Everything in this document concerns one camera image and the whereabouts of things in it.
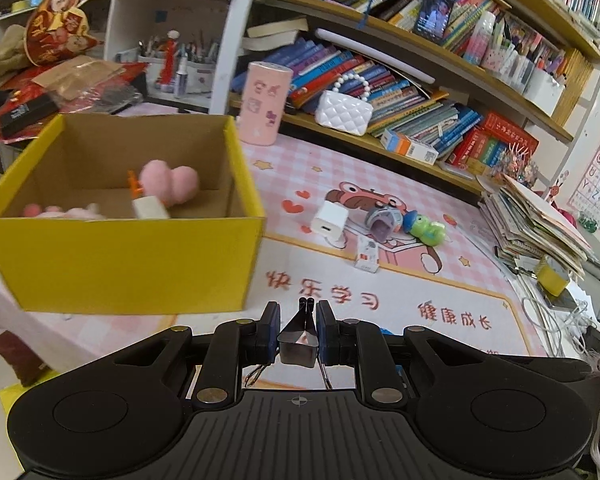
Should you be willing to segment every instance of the blue hat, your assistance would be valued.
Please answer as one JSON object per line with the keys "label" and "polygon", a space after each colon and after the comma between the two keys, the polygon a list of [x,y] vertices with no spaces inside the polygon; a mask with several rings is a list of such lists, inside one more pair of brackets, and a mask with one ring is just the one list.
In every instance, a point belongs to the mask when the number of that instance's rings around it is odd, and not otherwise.
{"label": "blue hat", "polygon": [[407,214],[402,219],[402,229],[404,229],[404,232],[408,233],[411,231],[416,219],[417,211],[415,209],[413,211],[407,211]]}

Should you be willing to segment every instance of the pearl bag handle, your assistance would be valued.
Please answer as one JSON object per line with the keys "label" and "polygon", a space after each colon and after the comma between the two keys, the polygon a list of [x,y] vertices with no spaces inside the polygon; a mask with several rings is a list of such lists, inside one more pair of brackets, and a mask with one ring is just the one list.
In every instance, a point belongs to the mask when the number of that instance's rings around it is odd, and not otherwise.
{"label": "pearl bag handle", "polygon": [[352,74],[352,73],[342,74],[340,77],[337,78],[337,81],[333,85],[333,89],[331,91],[339,92],[339,89],[342,86],[342,83],[349,81],[349,80],[360,81],[360,83],[362,83],[362,85],[365,87],[365,91],[363,92],[362,97],[360,97],[360,99],[362,99],[362,101],[366,101],[368,99],[369,95],[371,95],[371,87],[369,86],[368,81],[364,77],[362,77],[360,74]]}

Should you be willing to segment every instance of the white quilted handbag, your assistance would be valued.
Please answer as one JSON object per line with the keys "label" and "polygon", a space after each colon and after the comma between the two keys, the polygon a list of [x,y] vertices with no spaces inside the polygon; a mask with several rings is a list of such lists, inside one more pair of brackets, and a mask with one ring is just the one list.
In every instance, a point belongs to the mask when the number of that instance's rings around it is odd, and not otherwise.
{"label": "white quilted handbag", "polygon": [[[349,79],[356,79],[365,87],[361,99],[339,93],[342,83]],[[369,94],[369,83],[360,74],[340,76],[333,90],[322,92],[318,108],[315,110],[315,122],[347,134],[363,136],[373,113],[373,106],[366,102]]]}

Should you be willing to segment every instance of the yellow star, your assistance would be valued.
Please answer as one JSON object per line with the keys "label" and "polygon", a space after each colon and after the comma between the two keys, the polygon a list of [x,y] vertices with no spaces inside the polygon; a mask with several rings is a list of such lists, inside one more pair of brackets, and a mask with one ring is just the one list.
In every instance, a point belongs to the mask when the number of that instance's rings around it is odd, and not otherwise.
{"label": "yellow star", "polygon": [[271,163],[265,162],[263,160],[256,160],[253,163],[253,166],[255,166],[259,170],[273,170],[273,166],[271,165]]}

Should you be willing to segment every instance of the cartoon bear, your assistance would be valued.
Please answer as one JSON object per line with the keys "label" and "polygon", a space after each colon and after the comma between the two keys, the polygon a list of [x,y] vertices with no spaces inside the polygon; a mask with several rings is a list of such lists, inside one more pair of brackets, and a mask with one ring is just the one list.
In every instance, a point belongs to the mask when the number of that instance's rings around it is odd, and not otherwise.
{"label": "cartoon bear", "polygon": [[[363,189],[351,182],[341,182],[339,189],[327,193],[326,200],[342,204],[350,210],[349,221],[345,226],[344,236],[338,244],[331,244],[338,249],[357,247],[357,236],[370,236],[364,220],[366,213],[377,205],[390,205],[403,215],[408,208],[403,200],[394,195],[380,194],[374,189]],[[426,270],[436,274],[442,269],[442,261],[433,247],[428,247],[417,238],[404,232],[392,233],[384,244],[380,244],[380,261],[398,267],[414,270]]]}

